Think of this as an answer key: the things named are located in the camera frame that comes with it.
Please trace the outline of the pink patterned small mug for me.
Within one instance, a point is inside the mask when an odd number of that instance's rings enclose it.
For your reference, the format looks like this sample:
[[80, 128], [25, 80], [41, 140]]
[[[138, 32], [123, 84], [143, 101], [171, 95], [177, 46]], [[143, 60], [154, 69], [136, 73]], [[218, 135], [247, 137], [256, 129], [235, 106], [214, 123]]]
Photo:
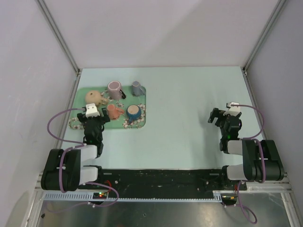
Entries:
[[118, 120], [119, 117], [125, 112], [123, 109], [116, 107], [114, 104], [109, 104], [107, 106], [107, 113], [110, 120]]

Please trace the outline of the tan round ceramic mug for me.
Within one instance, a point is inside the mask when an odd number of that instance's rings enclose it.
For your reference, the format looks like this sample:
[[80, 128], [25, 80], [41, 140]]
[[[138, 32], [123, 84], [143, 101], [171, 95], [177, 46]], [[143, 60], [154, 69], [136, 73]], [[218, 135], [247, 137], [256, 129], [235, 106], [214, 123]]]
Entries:
[[108, 105], [109, 100], [104, 98], [102, 94], [97, 90], [91, 90], [85, 95], [86, 104], [95, 104], [99, 107], [102, 105]]

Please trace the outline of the lilac mug black handle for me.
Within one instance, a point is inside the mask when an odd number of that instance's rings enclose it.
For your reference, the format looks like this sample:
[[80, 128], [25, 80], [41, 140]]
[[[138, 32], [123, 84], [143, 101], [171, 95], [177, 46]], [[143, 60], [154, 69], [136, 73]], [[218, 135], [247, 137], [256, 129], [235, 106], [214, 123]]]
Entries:
[[123, 92], [119, 81], [111, 81], [107, 86], [107, 90], [109, 96], [114, 100], [126, 99], [126, 94]]

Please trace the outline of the dark blue glazed mug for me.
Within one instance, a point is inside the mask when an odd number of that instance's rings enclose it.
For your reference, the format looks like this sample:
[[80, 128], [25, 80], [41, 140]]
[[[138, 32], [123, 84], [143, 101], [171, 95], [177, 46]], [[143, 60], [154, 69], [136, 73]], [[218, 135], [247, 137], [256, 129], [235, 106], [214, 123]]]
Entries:
[[128, 123], [131, 124], [133, 121], [138, 120], [141, 117], [142, 111], [138, 105], [130, 105], [126, 110], [128, 116]]

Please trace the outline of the grey tapered mug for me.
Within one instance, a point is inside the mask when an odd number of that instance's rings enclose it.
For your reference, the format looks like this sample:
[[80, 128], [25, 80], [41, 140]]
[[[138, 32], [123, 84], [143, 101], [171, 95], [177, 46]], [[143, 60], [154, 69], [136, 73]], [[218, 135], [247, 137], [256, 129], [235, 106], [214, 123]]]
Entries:
[[134, 81], [132, 83], [132, 94], [134, 96], [143, 96], [146, 94], [145, 88], [141, 85], [139, 81]]

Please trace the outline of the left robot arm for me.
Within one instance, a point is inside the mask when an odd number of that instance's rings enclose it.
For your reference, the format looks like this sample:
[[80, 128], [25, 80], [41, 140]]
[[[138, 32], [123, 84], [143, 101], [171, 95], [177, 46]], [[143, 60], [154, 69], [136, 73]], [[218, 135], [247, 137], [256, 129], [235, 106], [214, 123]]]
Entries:
[[105, 184], [105, 177], [99, 173], [100, 166], [85, 166], [83, 162], [101, 156], [103, 150], [104, 124], [110, 121], [106, 108], [88, 114], [89, 108], [84, 108], [86, 113], [78, 113], [77, 117], [84, 128], [84, 137], [77, 146], [67, 149], [50, 150], [43, 174], [41, 188], [53, 191], [75, 191], [87, 182], [95, 189]]

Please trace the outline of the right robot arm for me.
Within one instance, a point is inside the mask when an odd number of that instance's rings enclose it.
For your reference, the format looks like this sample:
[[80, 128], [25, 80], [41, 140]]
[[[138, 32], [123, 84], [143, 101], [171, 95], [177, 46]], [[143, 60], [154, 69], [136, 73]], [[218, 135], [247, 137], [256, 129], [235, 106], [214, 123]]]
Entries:
[[236, 181], [259, 182], [281, 181], [285, 171], [273, 140], [257, 140], [239, 138], [242, 128], [241, 112], [234, 107], [227, 111], [214, 108], [210, 112], [209, 123], [214, 120], [220, 128], [220, 151], [228, 155], [242, 157], [239, 165], [223, 166], [223, 175], [219, 177], [219, 185], [228, 190]]

